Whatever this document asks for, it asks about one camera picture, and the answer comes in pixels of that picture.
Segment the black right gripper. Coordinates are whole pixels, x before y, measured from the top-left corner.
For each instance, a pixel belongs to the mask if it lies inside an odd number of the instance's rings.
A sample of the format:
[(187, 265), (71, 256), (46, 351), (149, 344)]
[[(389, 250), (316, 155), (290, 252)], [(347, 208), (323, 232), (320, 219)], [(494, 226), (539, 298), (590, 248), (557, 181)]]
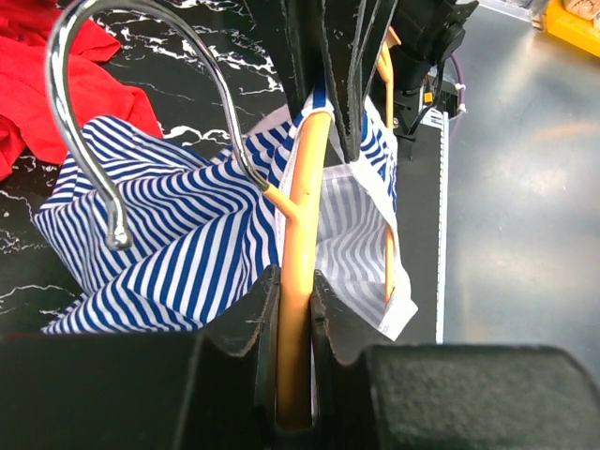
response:
[(359, 157), (365, 101), (390, 23), (400, 40), (390, 49), (394, 85), (411, 94), (431, 68), (461, 45), (464, 23), (478, 7), (476, 1), (458, 0), (325, 0), (320, 44), (315, 1), (245, 0), (244, 4), (274, 64), (290, 116), (301, 112), (324, 65), (346, 162)]

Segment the orange clothes hanger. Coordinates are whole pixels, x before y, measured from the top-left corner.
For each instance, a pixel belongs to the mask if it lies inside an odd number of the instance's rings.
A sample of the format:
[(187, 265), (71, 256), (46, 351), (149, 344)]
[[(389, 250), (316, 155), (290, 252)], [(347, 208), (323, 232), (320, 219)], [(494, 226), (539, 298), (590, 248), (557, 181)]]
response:
[[(83, 137), (68, 89), (68, 58), (83, 25), (107, 1), (74, 1), (60, 13), (46, 51), (45, 81), (52, 117), (67, 146), (67, 158), (87, 176), (107, 213), (105, 241), (114, 251), (132, 245), (128, 213), (122, 194), (105, 172)], [(280, 264), (281, 297), (277, 321), (275, 413), (277, 424), (288, 430), (309, 426), (309, 297), (316, 268), (318, 211), (326, 145), (337, 138), (334, 108), (322, 75), (299, 114), (280, 126), (244, 137), (228, 85), (213, 54), (199, 35), (162, 1), (131, 1), (128, 7), (155, 15), (177, 31), (204, 63), (221, 98), (234, 159), (245, 177), (285, 218)], [(397, 229), (386, 229), (385, 291), (392, 294), (399, 263)]]

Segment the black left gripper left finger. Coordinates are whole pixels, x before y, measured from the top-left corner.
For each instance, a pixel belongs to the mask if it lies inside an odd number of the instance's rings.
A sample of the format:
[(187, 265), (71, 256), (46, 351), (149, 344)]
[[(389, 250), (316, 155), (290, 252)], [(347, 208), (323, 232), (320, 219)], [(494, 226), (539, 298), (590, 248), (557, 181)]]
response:
[(280, 269), (196, 337), (177, 425), (179, 449), (267, 449), (273, 441)]

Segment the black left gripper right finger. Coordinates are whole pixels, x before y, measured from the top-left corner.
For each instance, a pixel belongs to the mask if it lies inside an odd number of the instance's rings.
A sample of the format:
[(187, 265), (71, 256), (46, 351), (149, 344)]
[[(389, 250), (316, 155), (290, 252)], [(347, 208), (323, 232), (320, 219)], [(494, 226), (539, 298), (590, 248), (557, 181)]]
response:
[(378, 383), (369, 365), (382, 335), (348, 307), (324, 274), (314, 274), (310, 325), (323, 449), (397, 449), (398, 439), (378, 409)]

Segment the blue striped tank top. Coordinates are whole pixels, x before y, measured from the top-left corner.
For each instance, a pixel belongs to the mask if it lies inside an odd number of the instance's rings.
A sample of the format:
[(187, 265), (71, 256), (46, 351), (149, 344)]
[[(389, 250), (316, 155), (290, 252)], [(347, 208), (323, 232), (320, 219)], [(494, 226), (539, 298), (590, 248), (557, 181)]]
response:
[[(195, 330), (280, 264), (285, 218), (230, 149), (204, 158), (109, 115), (82, 135), (122, 194), (133, 242), (107, 246), (104, 203), (68, 158), (34, 223), (82, 295), (45, 333)], [(398, 225), (397, 149), (367, 102), (358, 159), (324, 170), (316, 242), (316, 267), (337, 296), (392, 339), (417, 312), (401, 263), (383, 298), (384, 234)]]

